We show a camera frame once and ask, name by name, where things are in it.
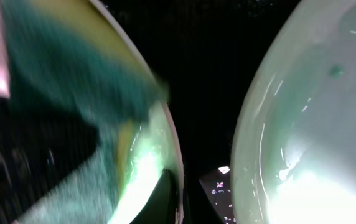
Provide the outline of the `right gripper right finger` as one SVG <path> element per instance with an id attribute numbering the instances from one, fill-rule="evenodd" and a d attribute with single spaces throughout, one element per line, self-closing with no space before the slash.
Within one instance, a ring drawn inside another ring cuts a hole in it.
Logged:
<path id="1" fill-rule="evenodd" d="M 235 224 L 232 189 L 230 187 L 230 167 L 222 166 L 200 177 L 199 182 L 218 216 L 218 223 Z"/>

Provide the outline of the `green sponge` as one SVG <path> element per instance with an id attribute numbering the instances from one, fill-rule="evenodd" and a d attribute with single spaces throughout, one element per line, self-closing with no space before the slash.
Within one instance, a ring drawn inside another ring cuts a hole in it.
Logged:
<path id="1" fill-rule="evenodd" d="M 89 1 L 1 1 L 12 109 L 65 112 L 95 127 L 94 155 L 20 217 L 21 223 L 110 223 L 125 185 L 155 153 L 132 148 L 166 99 L 120 27 Z"/>

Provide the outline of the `mint plate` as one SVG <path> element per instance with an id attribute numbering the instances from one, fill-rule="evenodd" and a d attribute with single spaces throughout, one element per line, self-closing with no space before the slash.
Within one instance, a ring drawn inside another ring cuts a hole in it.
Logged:
<path id="1" fill-rule="evenodd" d="M 356 0 L 301 1 L 235 130 L 238 223 L 356 224 Z"/>

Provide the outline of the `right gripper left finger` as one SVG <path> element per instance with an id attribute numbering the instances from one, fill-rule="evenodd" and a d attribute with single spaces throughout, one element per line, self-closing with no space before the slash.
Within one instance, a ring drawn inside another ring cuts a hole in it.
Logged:
<path id="1" fill-rule="evenodd" d="M 131 224 L 177 224 L 181 223 L 179 218 L 175 176 L 171 170 L 163 169 L 151 196 Z"/>

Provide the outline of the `white plate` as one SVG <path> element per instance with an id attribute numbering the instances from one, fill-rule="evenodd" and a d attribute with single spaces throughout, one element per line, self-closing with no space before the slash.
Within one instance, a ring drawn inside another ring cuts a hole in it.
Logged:
<path id="1" fill-rule="evenodd" d="M 126 34 L 126 32 L 118 24 L 116 19 L 111 15 L 110 12 L 108 12 L 106 7 L 100 1 L 89 1 L 89 2 L 91 2 L 95 8 L 102 9 L 103 16 L 106 19 L 111 20 L 114 26 L 120 27 L 121 30 Z M 51 113 L 49 115 L 41 115 L 37 113 L 24 113 L 20 115 L 39 117 L 42 119 L 55 119 L 56 117 L 61 117 L 61 119 L 67 123 L 69 123 L 72 120 L 72 118 L 77 118 L 79 121 L 91 126 L 95 130 L 95 134 L 96 134 L 95 151 L 96 151 L 96 145 L 98 143 L 99 135 L 95 127 L 84 122 L 84 120 L 82 120 L 81 117 L 77 115 L 70 115 L 65 112 Z M 140 155 L 144 155 L 146 152 L 155 153 L 158 159 L 158 166 L 157 168 L 152 168 L 151 166 L 146 165 L 140 168 L 138 174 L 125 185 L 124 193 L 121 197 L 121 205 L 118 207 L 119 214 L 117 214 L 117 216 L 115 216 L 110 223 L 131 223 L 134 220 L 136 215 L 143 209 L 149 197 L 151 196 L 151 193 L 154 190 L 157 181 L 159 180 L 162 174 L 163 169 L 171 170 L 175 176 L 177 189 L 178 189 L 178 196 L 179 196 L 179 213 L 180 213 L 179 220 L 182 220 L 182 211 L 183 211 L 182 156 L 180 153 L 179 143 L 177 140 L 176 132 L 174 130 L 174 124 L 172 122 L 171 114 L 167 107 L 167 96 L 164 101 L 156 103 L 150 109 L 149 121 L 146 124 L 141 125 L 139 127 L 139 132 L 137 133 L 136 138 L 131 146 Z"/>

